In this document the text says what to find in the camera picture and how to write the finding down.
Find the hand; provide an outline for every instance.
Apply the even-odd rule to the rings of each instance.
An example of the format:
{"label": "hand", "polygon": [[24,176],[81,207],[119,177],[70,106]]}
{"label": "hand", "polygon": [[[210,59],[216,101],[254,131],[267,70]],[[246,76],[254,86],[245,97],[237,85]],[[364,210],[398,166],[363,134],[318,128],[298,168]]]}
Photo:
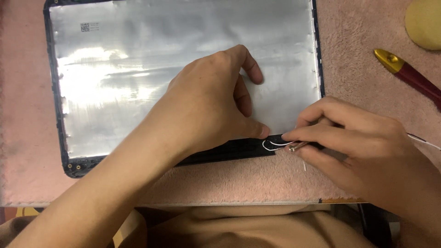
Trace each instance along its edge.
{"label": "hand", "polygon": [[144,126],[176,142],[185,156],[219,146],[240,135],[266,138],[269,128],[251,118],[251,98],[242,76],[259,84],[263,75],[243,45],[188,64],[170,82]]}
{"label": "hand", "polygon": [[395,119],[325,97],[302,111],[296,129],[282,138],[315,141],[346,154],[339,161],[312,146],[296,152],[341,189],[411,221],[421,221],[415,214],[425,212],[439,220],[441,174]]}

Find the qr code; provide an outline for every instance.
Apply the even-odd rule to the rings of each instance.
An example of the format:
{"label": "qr code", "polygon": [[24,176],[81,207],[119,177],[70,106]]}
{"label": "qr code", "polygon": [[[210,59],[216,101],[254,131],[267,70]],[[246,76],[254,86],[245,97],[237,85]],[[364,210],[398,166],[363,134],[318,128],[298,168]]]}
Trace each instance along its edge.
{"label": "qr code", "polygon": [[90,26],[88,23],[81,23],[81,32],[89,32]]}

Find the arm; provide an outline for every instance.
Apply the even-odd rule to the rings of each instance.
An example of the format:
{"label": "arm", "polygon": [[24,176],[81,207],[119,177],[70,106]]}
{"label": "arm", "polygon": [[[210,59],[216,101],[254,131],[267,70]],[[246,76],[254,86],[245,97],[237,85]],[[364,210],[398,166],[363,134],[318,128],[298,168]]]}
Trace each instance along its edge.
{"label": "arm", "polygon": [[440,171],[412,144],[398,121],[325,97],[302,111],[297,128],[282,137],[315,141],[346,154],[339,161],[312,146],[296,152],[338,187],[405,220],[404,247],[421,246],[410,242],[415,239],[441,245]]}
{"label": "arm", "polygon": [[9,247],[105,247],[143,192],[180,160],[235,136],[268,136],[268,127],[247,118],[251,104],[241,67],[262,82],[242,45],[187,65],[141,124]]}

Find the pink rug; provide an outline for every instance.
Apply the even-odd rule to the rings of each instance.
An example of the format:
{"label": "pink rug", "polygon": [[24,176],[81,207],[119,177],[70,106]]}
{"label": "pink rug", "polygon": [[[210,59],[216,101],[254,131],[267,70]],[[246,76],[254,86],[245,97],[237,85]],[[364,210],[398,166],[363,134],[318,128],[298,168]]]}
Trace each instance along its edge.
{"label": "pink rug", "polygon": [[[325,91],[403,122],[408,132],[441,145],[441,114],[426,97],[390,74],[374,57],[383,48],[404,58],[441,88],[441,53],[412,43],[404,28],[411,0],[317,0]],[[44,0],[0,0],[0,203],[45,206],[75,180],[63,174],[46,53]],[[439,168],[441,152],[417,144]],[[139,205],[317,203],[347,199],[300,159],[276,156],[170,170]]]}

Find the red screwdriver handle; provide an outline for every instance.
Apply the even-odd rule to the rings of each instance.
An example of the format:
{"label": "red screwdriver handle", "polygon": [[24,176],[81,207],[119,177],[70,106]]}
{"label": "red screwdriver handle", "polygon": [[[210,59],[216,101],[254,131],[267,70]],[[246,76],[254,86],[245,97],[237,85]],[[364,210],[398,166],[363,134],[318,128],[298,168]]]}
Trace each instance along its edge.
{"label": "red screwdriver handle", "polygon": [[415,68],[405,62],[403,67],[394,75],[434,101],[441,112],[441,90],[415,70]]}

